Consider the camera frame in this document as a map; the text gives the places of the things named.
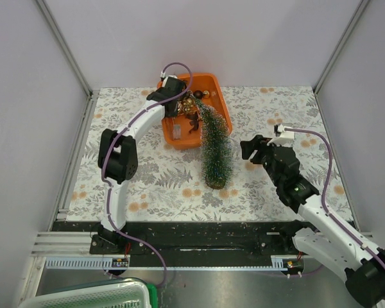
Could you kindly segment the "small green christmas tree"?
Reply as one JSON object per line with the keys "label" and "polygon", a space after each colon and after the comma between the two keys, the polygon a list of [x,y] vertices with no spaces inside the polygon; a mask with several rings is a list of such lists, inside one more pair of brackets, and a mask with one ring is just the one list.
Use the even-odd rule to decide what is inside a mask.
{"label": "small green christmas tree", "polygon": [[208,187],[224,189],[233,171],[232,145],[223,117],[211,106],[196,99],[201,117],[201,173]]}

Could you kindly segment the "clear led battery box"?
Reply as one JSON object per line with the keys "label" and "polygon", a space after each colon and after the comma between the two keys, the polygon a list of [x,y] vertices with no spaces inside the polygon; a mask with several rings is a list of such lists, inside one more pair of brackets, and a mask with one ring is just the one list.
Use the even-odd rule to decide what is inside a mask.
{"label": "clear led battery box", "polygon": [[180,124],[173,125],[173,140],[180,140],[182,138],[182,127]]}

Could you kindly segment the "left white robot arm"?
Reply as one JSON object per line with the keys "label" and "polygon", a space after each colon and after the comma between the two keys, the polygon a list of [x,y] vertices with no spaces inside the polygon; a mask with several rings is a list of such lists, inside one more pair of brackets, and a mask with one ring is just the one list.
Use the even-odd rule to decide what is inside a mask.
{"label": "left white robot arm", "polygon": [[126,246],[125,236],[117,231],[126,224],[126,190],[138,168],[137,143],[152,126],[177,115],[179,101],[186,92],[187,85],[181,79],[163,77],[161,87],[147,95],[130,120],[101,134],[98,167],[105,183],[105,206],[98,235],[112,253],[120,253]]}

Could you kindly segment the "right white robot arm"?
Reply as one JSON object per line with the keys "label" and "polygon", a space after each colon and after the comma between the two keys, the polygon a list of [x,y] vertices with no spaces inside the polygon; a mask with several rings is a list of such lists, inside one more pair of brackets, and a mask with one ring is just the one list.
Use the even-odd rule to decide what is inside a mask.
{"label": "right white robot arm", "polygon": [[385,248],[371,241],[324,203],[325,197],[300,172],[295,151],[284,144],[292,137],[256,135],[241,141],[242,158],[261,165],[267,172],[279,200],[312,226],[283,234],[280,249],[297,250],[336,274],[354,300],[373,307],[385,300]]}

